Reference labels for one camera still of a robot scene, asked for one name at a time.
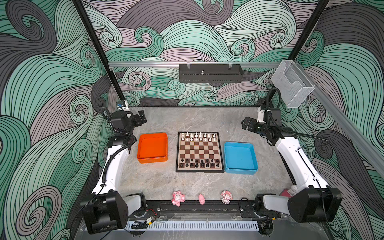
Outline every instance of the black metal post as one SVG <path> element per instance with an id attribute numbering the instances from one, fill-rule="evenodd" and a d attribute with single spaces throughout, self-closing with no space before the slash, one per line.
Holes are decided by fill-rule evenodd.
<path id="1" fill-rule="evenodd" d="M 108 58 L 105 55 L 103 48 L 101 47 L 101 44 L 99 42 L 99 39 L 97 38 L 96 32 L 93 29 L 93 26 L 91 24 L 91 21 L 88 17 L 87 12 L 85 11 L 84 5 L 81 0 L 72 0 L 73 5 L 75 6 L 77 13 L 79 14 L 81 21 L 83 22 L 83 25 L 85 27 L 85 30 L 87 30 L 88 35 L 95 47 L 95 50 L 97 54 L 100 57 L 100 60 L 105 68 L 105 71 L 107 72 L 107 75 L 112 82 L 113 87 L 115 88 L 118 97 L 120 98 L 121 101 L 125 100 L 124 94 L 119 86 L 119 82 L 115 76 L 115 74 L 110 70 L 109 65 L 108 65 Z"/>
<path id="2" fill-rule="evenodd" d="M 295 60 L 296 57 L 299 55 L 301 48 L 304 46 L 305 42 L 311 35 L 314 27 L 317 24 L 317 21 L 319 20 L 328 2 L 329 0 L 320 0 L 319 3 L 316 5 L 316 8 L 313 10 L 313 13 L 309 18 L 307 24 L 305 25 L 303 32 L 301 33 L 299 39 L 293 47 L 292 52 L 288 57 L 288 60 Z"/>

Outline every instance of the pink plush figurine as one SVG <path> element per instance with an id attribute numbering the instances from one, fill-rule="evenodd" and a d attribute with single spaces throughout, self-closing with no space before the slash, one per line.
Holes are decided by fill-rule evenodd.
<path id="1" fill-rule="evenodd" d="M 201 205 L 204 205 L 204 203 L 205 203 L 205 198 L 202 194 L 199 195 L 199 202 Z"/>
<path id="2" fill-rule="evenodd" d="M 172 196 L 173 196 L 172 204 L 178 207 L 180 206 L 181 202 L 185 201 L 185 195 L 181 194 L 181 191 L 173 192 Z"/>
<path id="3" fill-rule="evenodd" d="M 232 200 L 232 194 L 230 191 L 228 190 L 224 190 L 221 195 L 223 196 L 223 198 L 221 199 L 221 202 L 224 203 L 224 204 L 229 204 L 229 200 Z"/>

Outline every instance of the orange tray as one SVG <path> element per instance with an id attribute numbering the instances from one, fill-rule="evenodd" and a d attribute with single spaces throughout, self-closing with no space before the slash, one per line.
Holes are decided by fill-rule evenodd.
<path id="1" fill-rule="evenodd" d="M 168 160 L 168 136 L 166 133 L 143 134 L 137 149 L 139 163 L 165 162 Z"/>

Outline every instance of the swirl patterned wallpaper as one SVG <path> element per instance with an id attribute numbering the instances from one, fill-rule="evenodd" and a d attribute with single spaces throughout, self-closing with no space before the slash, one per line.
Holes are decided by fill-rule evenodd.
<path id="1" fill-rule="evenodd" d="M 116 92 L 94 88 L 106 81 L 71 0 L 0 1 L 1 239 L 77 229 L 111 134 L 100 108 Z"/>
<path id="2" fill-rule="evenodd" d="M 317 0 L 83 0 L 109 61 L 287 59 Z M 330 6 L 348 0 L 333 1 Z M 309 61 L 306 53 L 302 61 Z M 254 106 L 274 70 L 241 83 L 180 83 L 177 68 L 115 68 L 133 106 Z"/>
<path id="3" fill-rule="evenodd" d="M 328 7 L 300 60 L 338 108 L 384 156 L 384 1 Z M 303 28 L 303 22 L 297 28 Z M 382 240 L 384 180 L 312 95 L 298 109 L 281 107 L 284 125 L 330 139 L 306 150 L 312 164 L 344 199 L 331 225 L 335 239 Z M 320 143 L 300 138 L 304 146 Z"/>

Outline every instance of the blue box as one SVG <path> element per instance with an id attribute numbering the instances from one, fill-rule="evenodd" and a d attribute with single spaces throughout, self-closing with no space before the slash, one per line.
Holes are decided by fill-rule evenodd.
<path id="1" fill-rule="evenodd" d="M 255 150 L 250 143 L 226 142 L 224 158 L 227 173 L 254 175 L 258 170 Z"/>

